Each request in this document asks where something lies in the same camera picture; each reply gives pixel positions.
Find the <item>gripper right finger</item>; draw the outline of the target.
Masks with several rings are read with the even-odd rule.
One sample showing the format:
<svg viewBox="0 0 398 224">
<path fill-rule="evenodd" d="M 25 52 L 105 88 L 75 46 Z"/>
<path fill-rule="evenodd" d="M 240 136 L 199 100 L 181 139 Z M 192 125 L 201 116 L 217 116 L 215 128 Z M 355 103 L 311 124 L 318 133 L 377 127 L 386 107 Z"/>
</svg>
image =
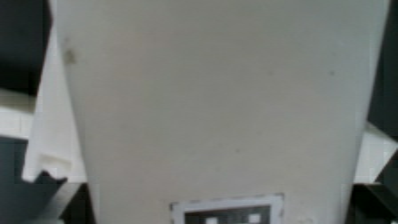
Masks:
<svg viewBox="0 0 398 224">
<path fill-rule="evenodd" d="M 345 224 L 393 224 L 398 220 L 398 196 L 380 184 L 355 184 Z"/>
</svg>

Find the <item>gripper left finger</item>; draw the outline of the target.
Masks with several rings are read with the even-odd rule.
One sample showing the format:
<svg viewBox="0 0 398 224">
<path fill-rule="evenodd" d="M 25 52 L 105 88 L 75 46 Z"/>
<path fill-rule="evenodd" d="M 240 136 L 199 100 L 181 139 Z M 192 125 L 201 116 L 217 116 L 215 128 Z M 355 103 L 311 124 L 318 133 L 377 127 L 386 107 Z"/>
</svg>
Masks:
<svg viewBox="0 0 398 224">
<path fill-rule="evenodd" d="M 96 224 L 87 184 L 0 169 L 0 224 Z"/>
</svg>

